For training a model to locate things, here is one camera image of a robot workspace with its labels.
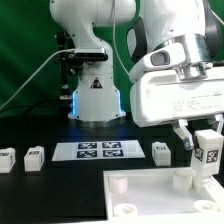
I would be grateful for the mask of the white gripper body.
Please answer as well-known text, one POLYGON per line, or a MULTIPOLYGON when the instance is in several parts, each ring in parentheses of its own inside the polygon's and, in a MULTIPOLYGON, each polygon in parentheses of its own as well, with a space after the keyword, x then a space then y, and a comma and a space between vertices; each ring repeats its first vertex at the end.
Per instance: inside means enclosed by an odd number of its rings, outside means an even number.
POLYGON ((131 88, 131 111, 139 127, 224 113, 224 68, 206 79, 180 81, 174 70, 146 73, 131 88))

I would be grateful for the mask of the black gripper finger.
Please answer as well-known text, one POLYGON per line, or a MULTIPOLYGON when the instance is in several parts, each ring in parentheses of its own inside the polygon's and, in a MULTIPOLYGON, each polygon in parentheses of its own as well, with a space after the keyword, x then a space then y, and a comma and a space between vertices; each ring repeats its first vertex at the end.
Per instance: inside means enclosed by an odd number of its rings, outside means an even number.
POLYGON ((208 123, 214 131, 221 134, 224 127, 224 117, 222 114, 215 114, 208 117, 208 123))
POLYGON ((184 148, 186 150, 192 150, 194 148, 192 134, 187 129, 188 122, 186 119, 175 120, 172 124, 174 132, 183 141, 184 148))

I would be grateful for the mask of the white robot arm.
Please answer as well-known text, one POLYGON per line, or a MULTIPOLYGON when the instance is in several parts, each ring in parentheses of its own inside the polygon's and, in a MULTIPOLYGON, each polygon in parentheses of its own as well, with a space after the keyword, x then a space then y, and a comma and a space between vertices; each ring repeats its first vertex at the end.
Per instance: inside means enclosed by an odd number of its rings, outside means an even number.
POLYGON ((172 124, 186 149, 198 138, 191 120, 224 126, 224 67, 212 62, 221 32, 208 0, 50 0, 53 19, 74 44, 68 62, 79 75, 71 116, 85 126, 123 117, 113 83, 114 45, 96 27, 132 23, 128 38, 134 63, 128 76, 134 122, 172 124))

